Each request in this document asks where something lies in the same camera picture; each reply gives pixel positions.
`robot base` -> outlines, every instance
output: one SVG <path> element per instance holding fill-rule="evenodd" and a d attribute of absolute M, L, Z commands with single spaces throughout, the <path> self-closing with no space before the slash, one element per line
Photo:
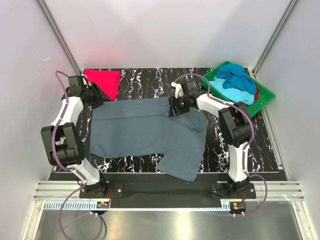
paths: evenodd
<path fill-rule="evenodd" d="M 124 184 L 121 182 L 109 182 L 107 185 L 108 190 L 112 192 L 112 199 L 121 199 L 123 195 Z M 108 198 L 108 192 L 101 188 L 101 191 L 90 191 L 86 188 L 80 192 L 79 198 L 81 199 L 106 199 Z"/>
<path fill-rule="evenodd" d="M 256 190 L 253 183 L 247 184 L 245 187 L 235 190 L 232 182 L 212 183 L 211 192 L 213 199 L 240 199 L 245 194 L 246 199 L 256 199 Z"/>

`white wall panel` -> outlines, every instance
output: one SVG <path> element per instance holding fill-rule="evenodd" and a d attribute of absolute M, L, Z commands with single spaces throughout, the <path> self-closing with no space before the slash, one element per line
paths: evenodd
<path fill-rule="evenodd" d="M 320 1 L 303 0 L 289 18 L 260 71 L 276 94 L 267 106 L 292 180 L 300 182 L 320 234 Z"/>
<path fill-rule="evenodd" d="M 55 70 L 72 74 L 36 1 L 0 2 L 0 239 L 17 240 L 49 162 L 40 130 L 61 107 Z"/>
<path fill-rule="evenodd" d="M 289 0 L 46 0 L 81 68 L 253 68 Z"/>

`clothing pile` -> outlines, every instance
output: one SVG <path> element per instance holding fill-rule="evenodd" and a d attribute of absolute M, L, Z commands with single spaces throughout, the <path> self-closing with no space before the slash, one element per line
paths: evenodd
<path fill-rule="evenodd" d="M 251 105 L 259 99 L 260 88 L 248 77 L 244 67 L 238 64 L 221 66 L 210 85 L 235 103 Z"/>

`gray fabric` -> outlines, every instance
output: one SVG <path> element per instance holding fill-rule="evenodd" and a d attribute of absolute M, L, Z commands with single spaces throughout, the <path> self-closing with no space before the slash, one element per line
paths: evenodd
<path fill-rule="evenodd" d="M 167 97 L 105 102 L 93 111 L 90 152 L 103 158 L 164 154 L 157 169 L 194 181 L 205 150 L 202 112 L 168 117 Z"/>

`metal frame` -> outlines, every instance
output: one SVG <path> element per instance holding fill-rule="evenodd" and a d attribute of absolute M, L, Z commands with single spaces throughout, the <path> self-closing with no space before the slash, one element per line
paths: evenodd
<path fill-rule="evenodd" d="M 46 180 L 47 180 L 47 181 L 50 179 L 50 176 L 51 176 L 51 174 L 53 173 L 53 171 L 54 171 L 54 169 L 55 169 L 54 167 L 56 167 L 56 166 L 50 165 L 50 169 L 49 169 L 49 172 L 48 172 L 48 176 L 46 177 Z"/>
<path fill-rule="evenodd" d="M 73 54 L 71 53 L 69 47 L 68 47 L 68 44 L 66 42 L 66 40 L 64 39 L 64 37 L 62 36 L 59 28 L 58 28 L 58 25 L 51 13 L 51 11 L 49 10 L 48 8 L 48 5 L 46 4 L 46 1 L 45 0 L 36 0 L 36 2 L 38 3 L 45 19 L 47 20 L 51 30 L 53 31 L 57 41 L 59 42 L 66 58 L 69 60 L 73 70 L 77 73 L 77 74 L 80 74 L 81 73 L 81 70 L 78 66 L 78 63 L 77 61 L 75 60 Z"/>
<path fill-rule="evenodd" d="M 265 186 L 261 181 L 253 181 L 255 192 L 257 195 L 256 199 L 247 199 L 250 201 L 260 201 L 265 196 Z M 301 235 L 304 240 L 317 240 L 315 230 L 313 228 L 312 222 L 304 197 L 300 188 L 300 185 L 297 181 L 268 181 L 268 195 L 267 201 L 284 201 L 291 202 L 296 220 L 298 222 L 298 227 L 300 229 Z M 38 231 L 40 219 L 43 213 L 43 210 L 46 206 L 46 201 L 52 202 L 61 201 L 66 198 L 73 190 L 79 187 L 76 181 L 40 181 L 37 187 L 37 190 L 34 195 L 32 213 L 29 216 L 27 228 L 23 236 L 23 240 L 34 240 Z M 96 199 L 83 199 L 79 198 L 78 194 L 75 194 L 71 198 L 71 203 L 79 203 L 83 201 L 84 203 L 90 203 L 95 201 L 108 201 L 108 198 L 96 198 Z M 234 199 L 223 199 L 221 203 L 228 206 L 229 201 L 233 202 Z M 77 210 L 82 210 L 81 205 L 77 206 Z M 214 209 L 214 208 L 134 208 L 134 209 L 122 209 L 114 208 L 110 211 L 226 211 L 226 208 L 223 209 Z"/>
<path fill-rule="evenodd" d="M 256 73 L 254 73 L 254 71 L 252 69 L 249 69 L 249 74 L 252 78 L 254 78 L 257 82 L 259 82 L 259 78 L 257 76 Z M 268 106 L 265 106 L 262 110 L 262 116 L 263 116 L 263 120 L 265 123 L 265 128 L 266 131 L 268 133 L 268 136 L 270 138 L 270 142 L 272 145 L 272 149 L 273 149 L 273 153 L 275 156 L 275 160 L 277 161 L 278 164 L 278 169 L 279 170 L 283 170 L 286 176 L 286 179 L 288 181 L 290 181 L 290 175 L 286 166 L 286 163 L 284 161 L 284 155 L 283 152 L 281 151 L 280 145 L 279 145 L 279 141 L 278 141 L 278 137 L 275 131 L 275 127 L 274 124 L 268 114 Z"/>
<path fill-rule="evenodd" d="M 271 38 L 269 39 L 266 47 L 264 48 L 262 55 L 260 56 L 258 62 L 256 63 L 255 67 L 253 68 L 254 74 L 257 74 L 259 69 L 261 68 L 262 64 L 266 60 L 271 48 L 274 46 L 277 38 L 279 37 L 281 31 L 283 30 L 285 24 L 287 23 L 289 17 L 291 16 L 292 12 L 294 11 L 295 7 L 297 6 L 297 3 L 299 0 L 290 0 L 288 6 L 286 7 L 279 23 L 275 27 L 275 30 L 273 31 Z"/>

